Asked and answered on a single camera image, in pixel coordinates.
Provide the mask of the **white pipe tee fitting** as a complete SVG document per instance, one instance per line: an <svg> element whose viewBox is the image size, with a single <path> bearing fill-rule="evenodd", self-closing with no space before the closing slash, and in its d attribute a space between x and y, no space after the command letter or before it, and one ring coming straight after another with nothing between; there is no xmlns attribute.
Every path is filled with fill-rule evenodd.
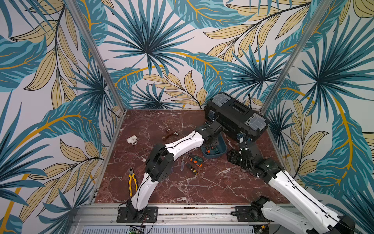
<svg viewBox="0 0 374 234"><path fill-rule="evenodd" d="M131 145L136 145L138 143L138 139L136 135L133 135L127 139L127 143Z"/></svg>

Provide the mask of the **black plastic toolbox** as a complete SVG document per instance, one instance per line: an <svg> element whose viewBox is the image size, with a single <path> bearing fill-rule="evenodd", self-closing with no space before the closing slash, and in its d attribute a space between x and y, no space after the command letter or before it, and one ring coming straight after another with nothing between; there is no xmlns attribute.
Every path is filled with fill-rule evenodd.
<svg viewBox="0 0 374 234"><path fill-rule="evenodd" d="M204 111L206 120L219 122L227 136L237 142L239 132L251 134L252 142L255 142L269 125L265 116L226 93L218 93L211 98Z"/></svg>

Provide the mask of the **aluminium front rail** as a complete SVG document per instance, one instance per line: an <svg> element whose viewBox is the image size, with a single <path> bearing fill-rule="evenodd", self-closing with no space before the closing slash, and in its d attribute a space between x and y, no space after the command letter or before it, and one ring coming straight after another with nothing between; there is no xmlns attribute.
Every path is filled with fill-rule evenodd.
<svg viewBox="0 0 374 234"><path fill-rule="evenodd" d="M117 223L118 204L79 209L70 234L295 234L272 221L238 222L230 213L236 204L152 204L158 207L154 223ZM293 205L278 205L297 215Z"/></svg>

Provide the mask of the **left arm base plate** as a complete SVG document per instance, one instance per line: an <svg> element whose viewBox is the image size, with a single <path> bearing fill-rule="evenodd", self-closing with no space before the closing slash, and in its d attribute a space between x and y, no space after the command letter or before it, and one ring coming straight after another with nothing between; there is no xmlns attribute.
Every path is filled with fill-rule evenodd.
<svg viewBox="0 0 374 234"><path fill-rule="evenodd" d="M141 211L134 208L120 207L117 223L154 223L157 221L158 207L146 207Z"/></svg>

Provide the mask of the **teal plastic storage box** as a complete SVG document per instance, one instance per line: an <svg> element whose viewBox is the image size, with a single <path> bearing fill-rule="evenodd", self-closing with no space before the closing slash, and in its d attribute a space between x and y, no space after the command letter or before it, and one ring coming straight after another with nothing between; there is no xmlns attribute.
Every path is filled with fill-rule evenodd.
<svg viewBox="0 0 374 234"><path fill-rule="evenodd" d="M211 145L203 144L200 149L207 159L217 159L227 153L227 145L222 135L219 135Z"/></svg>

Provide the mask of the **green orange ratchet screwdriver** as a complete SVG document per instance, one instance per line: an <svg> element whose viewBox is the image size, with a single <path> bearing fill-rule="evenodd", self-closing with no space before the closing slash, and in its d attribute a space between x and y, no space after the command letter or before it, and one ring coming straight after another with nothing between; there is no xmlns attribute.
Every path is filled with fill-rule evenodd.
<svg viewBox="0 0 374 234"><path fill-rule="evenodd" d="M198 167L202 167L204 160L203 160L201 157L199 157L199 156L197 156L197 155L189 154L189 155L188 155L188 158L189 158L190 161L191 161L192 163L194 163L196 166L198 166Z"/></svg>

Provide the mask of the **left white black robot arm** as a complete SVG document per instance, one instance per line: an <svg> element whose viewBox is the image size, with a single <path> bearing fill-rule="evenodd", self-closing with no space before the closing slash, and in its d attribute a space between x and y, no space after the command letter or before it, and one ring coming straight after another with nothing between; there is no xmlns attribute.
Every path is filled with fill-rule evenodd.
<svg viewBox="0 0 374 234"><path fill-rule="evenodd" d="M156 144L147 158L144 178L137 192L126 203L126 214L134 220L139 219L157 185L171 174L174 162L185 153L214 142L222 130L222 125L213 121L175 142Z"/></svg>

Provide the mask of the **right aluminium corner post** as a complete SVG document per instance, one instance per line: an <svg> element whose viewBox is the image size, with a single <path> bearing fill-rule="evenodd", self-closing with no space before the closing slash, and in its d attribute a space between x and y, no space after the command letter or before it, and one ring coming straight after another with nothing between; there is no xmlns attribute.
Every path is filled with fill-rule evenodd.
<svg viewBox="0 0 374 234"><path fill-rule="evenodd" d="M322 1L318 7L316 8L315 14L311 17L310 23L306 26L305 32L301 35L300 40L295 46L295 49L291 53L289 59L287 60L287 63L285 64L284 68L282 69L279 78L274 83L274 86L272 87L271 91L268 94L268 97L263 104L262 108L260 109L261 113L266 113L267 110L270 107L270 104L272 100L275 98L277 91L280 89L280 86L282 85L283 81L286 78L286 75L288 74L289 70L292 68L292 65L294 64L295 60L299 56L299 54L304 49L305 45L307 44L308 40L312 37L315 29L318 26L319 21L322 19L325 12L329 9L330 4L332 3L332 0L329 1Z"/></svg>

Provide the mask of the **left aluminium corner post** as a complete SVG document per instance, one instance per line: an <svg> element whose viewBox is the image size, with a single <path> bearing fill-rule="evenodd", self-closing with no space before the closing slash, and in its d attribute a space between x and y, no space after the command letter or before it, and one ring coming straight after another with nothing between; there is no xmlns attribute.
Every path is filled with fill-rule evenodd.
<svg viewBox="0 0 374 234"><path fill-rule="evenodd" d="M81 34L82 34L84 40L86 41L87 46L92 53L93 59L95 60L96 65L99 67L99 70L102 73L103 78L104 78L105 82L107 83L109 90L112 92L113 97L114 97L117 105L119 106L119 109L120 109L121 113L126 114L126 108L124 107L124 105L122 103L122 100L121 100L118 92L116 91L116 88L115 88L115 85L113 83L113 80L111 79L110 73L109 73L109 71L108 71L108 69L107 69L107 67L106 67L106 65L105 65L105 63L104 63L104 61L103 61L103 59L100 55L100 52L99 52L99 50L96 46L96 43L94 41L94 38L92 37L92 34L89 30L88 25L86 25L86 23L85 23L84 16L82 15L82 13L79 9L77 1L67 0L65 2L67 4L69 10L71 11L72 17L75 20L79 30L81 31Z"/></svg>

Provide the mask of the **black yellow stubby screwdriver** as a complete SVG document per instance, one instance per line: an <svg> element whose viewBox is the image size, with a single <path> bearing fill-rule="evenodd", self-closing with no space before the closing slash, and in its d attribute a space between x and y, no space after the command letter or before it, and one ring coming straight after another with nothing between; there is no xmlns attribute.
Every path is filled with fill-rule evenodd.
<svg viewBox="0 0 374 234"><path fill-rule="evenodd" d="M187 163L187 167L189 168L189 170L196 176L198 175L198 171L197 169L190 163Z"/></svg>

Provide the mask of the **blue clear handle screwdriver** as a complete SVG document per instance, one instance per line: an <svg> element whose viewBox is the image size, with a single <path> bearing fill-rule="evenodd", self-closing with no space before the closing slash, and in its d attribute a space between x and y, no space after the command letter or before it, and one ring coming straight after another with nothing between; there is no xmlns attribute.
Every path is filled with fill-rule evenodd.
<svg viewBox="0 0 374 234"><path fill-rule="evenodd" d="M184 167L185 167L185 157L183 156L181 158L181 167L180 167L180 171L183 171L184 170Z"/></svg>

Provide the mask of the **aluminium corner post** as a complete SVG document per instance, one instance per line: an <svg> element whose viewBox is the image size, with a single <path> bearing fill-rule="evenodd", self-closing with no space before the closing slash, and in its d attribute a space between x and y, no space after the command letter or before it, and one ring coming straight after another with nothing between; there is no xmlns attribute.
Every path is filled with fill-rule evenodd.
<svg viewBox="0 0 374 234"><path fill-rule="evenodd" d="M304 49L305 45L307 44L308 40L312 37L315 29L318 26L319 21L322 19L325 12L329 9L330 4L332 3L332 0L329 1L322 1L318 7L316 8L315 14L311 17L310 23L306 26L305 32L301 35L300 40L295 46L295 49L291 53L289 59L287 60L287 63L285 64L284 68L282 69L279 78L274 83L274 86L272 87L271 91L268 94L268 97L263 104L262 108L260 109L261 113L266 113L267 110L270 107L270 104L272 100L275 98L277 91L280 89L280 86L282 85L283 81L286 78L286 75L288 74L289 70L292 68L292 65L294 64L295 60L299 56L299 54Z"/></svg>
<svg viewBox="0 0 374 234"><path fill-rule="evenodd" d="M84 40L86 41L87 46L92 53L93 59L95 60L96 65L99 67L99 70L102 73L103 78L104 78L105 82L107 83L109 90L112 92L113 97L114 97L117 105L119 106L119 109L120 109L121 113L126 114L126 108L124 107L124 105L122 103L122 100L121 100L118 92L116 91L116 88L115 88L115 85L113 83L113 80L111 79L110 73L109 73L109 71L108 71L108 69L107 69L107 67L106 67L106 65L105 65L105 63L104 63L104 61L103 61L103 59L100 55L100 52L99 52L99 50L96 46L96 43L94 41L94 38L92 37L92 34L89 30L88 25L86 25L86 23L85 23L84 16L82 15L82 13L79 9L77 1L67 0L65 2L67 4L69 10L71 11L72 17L75 20L79 30L81 31L81 34L82 34Z"/></svg>

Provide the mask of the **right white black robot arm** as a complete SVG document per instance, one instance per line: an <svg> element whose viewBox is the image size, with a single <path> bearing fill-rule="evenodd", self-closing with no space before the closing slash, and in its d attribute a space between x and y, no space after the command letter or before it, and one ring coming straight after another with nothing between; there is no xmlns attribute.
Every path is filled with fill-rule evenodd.
<svg viewBox="0 0 374 234"><path fill-rule="evenodd" d="M256 210L253 219L262 215L295 234L353 234L355 222L347 215L338 215L327 208L302 186L276 161L265 159L257 145L244 133L237 134L239 150L228 153L228 161L240 166L243 172L262 179L280 192L302 215L279 207L270 199L261 196L251 204Z"/></svg>

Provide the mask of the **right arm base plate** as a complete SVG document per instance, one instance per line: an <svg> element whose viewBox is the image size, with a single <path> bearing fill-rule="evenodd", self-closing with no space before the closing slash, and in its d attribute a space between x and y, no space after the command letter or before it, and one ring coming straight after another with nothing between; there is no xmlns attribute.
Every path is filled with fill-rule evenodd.
<svg viewBox="0 0 374 234"><path fill-rule="evenodd" d="M236 206L235 211L230 214L237 218L238 222L272 222L270 219L264 217L262 211L258 207L252 206Z"/></svg>

